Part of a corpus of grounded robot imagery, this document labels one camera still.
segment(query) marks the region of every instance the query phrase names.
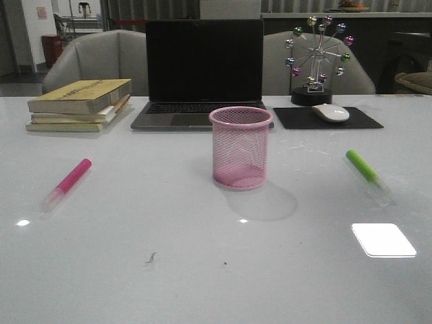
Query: laptop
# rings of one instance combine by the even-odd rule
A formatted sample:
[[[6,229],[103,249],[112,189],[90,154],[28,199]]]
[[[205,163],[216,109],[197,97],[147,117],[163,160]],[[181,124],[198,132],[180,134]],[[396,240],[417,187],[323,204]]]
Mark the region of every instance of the laptop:
[[[262,20],[149,21],[146,41],[150,100],[132,129],[211,130],[214,109],[265,109]]]

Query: book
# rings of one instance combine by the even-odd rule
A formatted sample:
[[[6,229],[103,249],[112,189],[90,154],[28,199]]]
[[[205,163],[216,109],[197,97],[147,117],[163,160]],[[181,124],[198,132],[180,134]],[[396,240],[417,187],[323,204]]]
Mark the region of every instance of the book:
[[[75,124],[26,124],[26,130],[39,132],[100,132],[102,123],[75,123]]]
[[[28,101],[28,110],[31,113],[98,113],[131,92],[131,79],[79,80]]]
[[[34,124],[76,124],[76,123],[109,123],[126,106],[130,95],[102,109],[98,113],[33,113],[31,121]]]

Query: laptop keyboard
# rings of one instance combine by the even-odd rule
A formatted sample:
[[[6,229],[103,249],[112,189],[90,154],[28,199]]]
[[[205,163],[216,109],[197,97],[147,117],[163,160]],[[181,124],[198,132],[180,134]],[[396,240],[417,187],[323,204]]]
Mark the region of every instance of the laptop keyboard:
[[[147,113],[210,113],[230,106],[247,106],[265,109],[262,103],[153,103]]]

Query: white mouse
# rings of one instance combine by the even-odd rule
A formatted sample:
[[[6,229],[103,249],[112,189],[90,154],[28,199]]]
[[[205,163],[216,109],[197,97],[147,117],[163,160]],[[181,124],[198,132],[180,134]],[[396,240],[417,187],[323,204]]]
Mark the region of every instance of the white mouse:
[[[350,117],[345,108],[327,103],[312,106],[312,110],[327,122],[344,122]]]

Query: gray armchair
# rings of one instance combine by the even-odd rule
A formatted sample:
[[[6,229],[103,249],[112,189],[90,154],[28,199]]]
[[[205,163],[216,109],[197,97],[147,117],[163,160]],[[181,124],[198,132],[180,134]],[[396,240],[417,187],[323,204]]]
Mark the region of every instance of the gray armchair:
[[[132,95],[148,96],[146,34],[111,30],[74,39],[42,83],[46,93],[78,80],[132,79]]]
[[[288,95],[291,89],[301,87],[304,79],[310,72],[310,62],[302,66],[302,75],[291,77],[290,69],[285,66],[288,57],[285,41],[293,38],[296,42],[292,48],[292,56],[299,58],[308,53],[308,47],[313,44],[313,34],[303,33],[302,37],[293,37],[292,32],[280,32],[264,36],[264,60],[263,60],[263,95]],[[339,59],[332,60],[332,64],[324,63],[324,72],[328,75],[325,81],[326,88],[335,95],[371,95],[375,94],[375,85],[363,70],[351,50],[339,39],[333,38],[326,47],[332,47],[331,52],[342,54],[349,53],[351,60],[341,63]],[[338,65],[346,67],[342,76],[336,76],[334,70]]]

